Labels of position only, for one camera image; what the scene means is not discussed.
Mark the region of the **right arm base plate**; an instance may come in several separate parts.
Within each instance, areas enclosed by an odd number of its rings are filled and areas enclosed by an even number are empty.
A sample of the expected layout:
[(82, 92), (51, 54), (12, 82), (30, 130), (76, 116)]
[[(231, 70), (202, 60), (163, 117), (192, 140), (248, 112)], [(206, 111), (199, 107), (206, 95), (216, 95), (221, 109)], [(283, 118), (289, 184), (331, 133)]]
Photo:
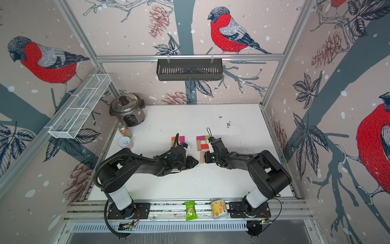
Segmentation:
[(267, 202), (257, 208), (253, 208), (249, 203), (229, 202), (228, 213), (233, 219), (239, 218), (265, 218), (270, 219), (271, 213)]

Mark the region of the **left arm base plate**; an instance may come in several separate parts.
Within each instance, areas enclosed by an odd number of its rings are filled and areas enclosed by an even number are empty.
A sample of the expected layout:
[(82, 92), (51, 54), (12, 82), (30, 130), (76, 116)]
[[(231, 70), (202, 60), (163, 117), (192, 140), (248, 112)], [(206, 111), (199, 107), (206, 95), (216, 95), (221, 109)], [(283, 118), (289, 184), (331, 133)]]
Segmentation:
[(127, 208), (119, 210), (115, 203), (109, 205), (107, 213), (109, 220), (146, 220), (150, 212), (150, 203), (132, 203)]

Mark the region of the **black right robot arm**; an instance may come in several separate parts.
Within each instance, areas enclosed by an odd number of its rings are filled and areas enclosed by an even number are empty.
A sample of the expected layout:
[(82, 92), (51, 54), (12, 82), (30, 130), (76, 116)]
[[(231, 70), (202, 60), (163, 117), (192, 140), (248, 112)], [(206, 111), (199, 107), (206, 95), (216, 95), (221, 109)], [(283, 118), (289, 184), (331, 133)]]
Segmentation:
[(230, 202), (231, 218), (259, 218), (270, 216), (263, 211), (265, 203), (291, 184), (291, 175), (268, 151), (256, 154), (229, 152), (220, 138), (207, 139), (210, 151), (206, 153), (206, 163), (229, 170), (241, 169), (249, 173), (256, 187), (245, 195), (241, 202)]

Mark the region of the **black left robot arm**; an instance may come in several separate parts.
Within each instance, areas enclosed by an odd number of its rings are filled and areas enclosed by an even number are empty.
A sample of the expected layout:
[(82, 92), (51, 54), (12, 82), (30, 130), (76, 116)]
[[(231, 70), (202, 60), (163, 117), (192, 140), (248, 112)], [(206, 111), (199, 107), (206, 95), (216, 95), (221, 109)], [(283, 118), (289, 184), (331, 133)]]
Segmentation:
[(174, 144), (161, 155), (148, 158), (142, 154), (138, 155), (126, 147), (96, 166), (93, 183), (107, 197), (104, 207), (104, 221), (110, 232), (119, 239), (126, 239), (130, 234), (117, 232), (110, 226), (108, 210), (110, 206), (114, 205), (124, 219), (137, 214), (137, 220), (134, 223), (139, 223), (141, 214), (136, 209), (125, 186), (125, 183), (134, 174), (151, 174), (163, 177), (192, 169), (198, 165), (198, 160), (187, 155), (189, 146), (186, 143), (179, 144), (178, 138), (179, 134), (176, 134)]

